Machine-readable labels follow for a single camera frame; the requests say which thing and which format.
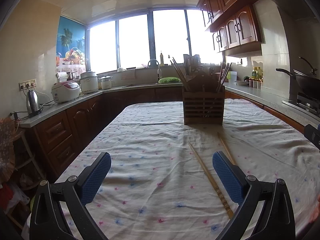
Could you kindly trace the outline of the wooden chopstick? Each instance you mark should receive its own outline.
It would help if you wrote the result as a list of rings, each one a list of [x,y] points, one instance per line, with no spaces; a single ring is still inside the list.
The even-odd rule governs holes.
[[[217,93],[220,92],[221,87],[222,87],[222,85],[223,85],[223,83],[224,83],[224,81],[225,81],[225,79],[227,77],[227,74],[229,72],[229,69],[230,69],[231,65],[232,65],[231,63],[227,63],[225,69],[223,70],[222,74],[220,75],[219,84],[218,84],[218,86],[216,88],[216,92]]]
[[[195,150],[195,148],[193,147],[191,142],[188,142],[188,144],[189,144],[193,154],[195,155],[197,161],[199,162],[200,166],[202,167],[205,175],[207,176],[210,184],[212,185],[214,191],[216,192],[218,198],[220,199],[220,202],[222,203],[223,207],[225,208],[225,211],[227,212],[229,219],[232,219],[234,216],[234,213],[233,213],[232,209],[230,208],[229,204],[227,203],[227,200],[225,199],[223,193],[221,192],[217,182],[215,181],[215,179],[211,175],[207,166],[205,165],[205,163],[203,162],[203,160],[201,159],[200,155],[197,153],[197,151]]]
[[[223,136],[222,136],[220,133],[218,133],[217,136],[219,137],[222,145],[224,146],[224,148],[225,148],[225,150],[226,150],[226,153],[227,153],[227,157],[228,157],[228,159],[230,160],[230,162],[231,162],[233,165],[237,165],[235,159],[233,158],[233,156],[232,156],[232,154],[231,154],[231,152],[230,152],[230,150],[229,150],[228,145],[226,144],[226,142],[225,142],[224,139],[223,139]]]
[[[191,91],[191,88],[189,86],[189,84],[187,83],[187,80],[186,78],[184,77],[182,71],[180,70],[179,66],[177,65],[176,61],[174,58],[172,58],[171,60],[171,64],[173,65],[173,67],[175,68],[180,80],[182,81],[183,85],[184,85],[184,88],[186,91],[190,92]]]

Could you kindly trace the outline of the kitchen faucet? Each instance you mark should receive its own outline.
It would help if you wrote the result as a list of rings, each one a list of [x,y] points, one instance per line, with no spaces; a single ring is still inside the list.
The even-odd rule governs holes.
[[[157,68],[157,80],[159,81],[162,78],[162,71],[159,62],[156,59],[150,59],[148,64],[148,68]]]

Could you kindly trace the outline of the gas stove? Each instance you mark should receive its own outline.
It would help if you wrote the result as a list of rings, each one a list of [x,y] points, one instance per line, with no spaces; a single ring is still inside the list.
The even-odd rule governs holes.
[[[310,116],[319,117],[319,100],[298,92],[296,98],[283,100],[283,104],[293,107]]]

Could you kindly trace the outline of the white floral tablecloth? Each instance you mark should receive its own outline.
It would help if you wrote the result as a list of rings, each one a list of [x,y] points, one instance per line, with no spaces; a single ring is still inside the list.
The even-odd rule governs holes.
[[[79,175],[101,152],[112,166],[87,209],[109,239],[215,239],[227,213],[193,154],[212,176],[226,153],[260,181],[285,180],[296,233],[319,217],[319,150],[302,133],[256,105],[227,99],[222,125],[187,126],[181,102],[126,107],[59,176]]]

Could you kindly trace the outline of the spice jars set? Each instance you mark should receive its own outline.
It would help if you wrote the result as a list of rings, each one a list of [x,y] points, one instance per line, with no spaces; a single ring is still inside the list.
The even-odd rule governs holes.
[[[255,89],[261,89],[262,81],[259,79],[249,79],[249,87]]]

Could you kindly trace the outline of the yellow oil bottle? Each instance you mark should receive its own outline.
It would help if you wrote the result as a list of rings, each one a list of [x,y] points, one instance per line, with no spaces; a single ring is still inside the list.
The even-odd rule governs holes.
[[[254,79],[254,80],[263,80],[263,71],[262,71],[262,69],[260,67],[253,67],[252,79]]]

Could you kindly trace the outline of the wooden utensil holder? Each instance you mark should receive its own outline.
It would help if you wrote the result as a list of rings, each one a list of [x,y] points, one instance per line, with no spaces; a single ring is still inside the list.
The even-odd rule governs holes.
[[[225,88],[205,72],[197,73],[182,86],[185,125],[222,125]]]

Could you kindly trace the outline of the steel electric kettle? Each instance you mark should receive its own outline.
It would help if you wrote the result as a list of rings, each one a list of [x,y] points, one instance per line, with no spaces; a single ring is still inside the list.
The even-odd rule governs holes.
[[[26,95],[26,106],[27,106],[27,112],[28,116],[30,118],[39,115],[43,108],[40,106],[38,96],[35,92],[35,90],[29,90]]]

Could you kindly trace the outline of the white red rice cooker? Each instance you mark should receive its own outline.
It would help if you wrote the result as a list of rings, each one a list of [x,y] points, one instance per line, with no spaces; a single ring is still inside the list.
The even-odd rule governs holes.
[[[51,94],[55,103],[69,102],[79,97],[80,86],[74,81],[58,82],[52,86]]]

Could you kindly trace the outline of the white green pitcher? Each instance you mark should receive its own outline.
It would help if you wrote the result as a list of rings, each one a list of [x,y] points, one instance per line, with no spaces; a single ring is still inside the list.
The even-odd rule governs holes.
[[[227,79],[229,83],[234,83],[237,80],[237,72],[229,71],[227,74]]]

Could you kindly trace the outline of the small white pot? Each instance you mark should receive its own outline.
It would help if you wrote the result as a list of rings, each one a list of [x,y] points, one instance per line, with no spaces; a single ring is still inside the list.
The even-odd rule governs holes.
[[[101,77],[100,85],[103,90],[112,88],[112,76]]]

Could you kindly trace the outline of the white slow cooker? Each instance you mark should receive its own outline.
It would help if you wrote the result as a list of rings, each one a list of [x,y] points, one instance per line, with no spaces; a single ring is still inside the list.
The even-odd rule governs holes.
[[[96,72],[84,72],[80,75],[80,86],[84,94],[98,91],[98,76]]]

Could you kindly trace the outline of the tropical fruit poster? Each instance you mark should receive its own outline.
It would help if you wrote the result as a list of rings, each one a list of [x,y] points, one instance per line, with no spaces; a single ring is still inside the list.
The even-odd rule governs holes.
[[[75,77],[86,71],[86,27],[64,16],[60,17],[56,40],[56,70]]]

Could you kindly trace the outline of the yellow detergent bottle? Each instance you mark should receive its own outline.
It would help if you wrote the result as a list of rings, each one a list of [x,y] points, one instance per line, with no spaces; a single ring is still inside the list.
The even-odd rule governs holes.
[[[163,57],[162,52],[160,53],[160,66],[164,67],[164,57]]]

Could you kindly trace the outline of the upper wooden cabinets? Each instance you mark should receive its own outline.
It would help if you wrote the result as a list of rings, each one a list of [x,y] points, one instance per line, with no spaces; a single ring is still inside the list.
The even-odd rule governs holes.
[[[214,50],[227,56],[261,52],[261,34],[253,4],[259,0],[199,0],[204,30]]]

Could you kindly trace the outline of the wall power socket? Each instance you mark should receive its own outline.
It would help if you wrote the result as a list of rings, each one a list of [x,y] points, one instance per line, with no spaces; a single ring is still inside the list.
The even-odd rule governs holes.
[[[36,79],[31,79],[31,80],[20,82],[18,86],[19,86],[19,90],[30,89],[30,88],[36,87],[37,82],[36,82]]]

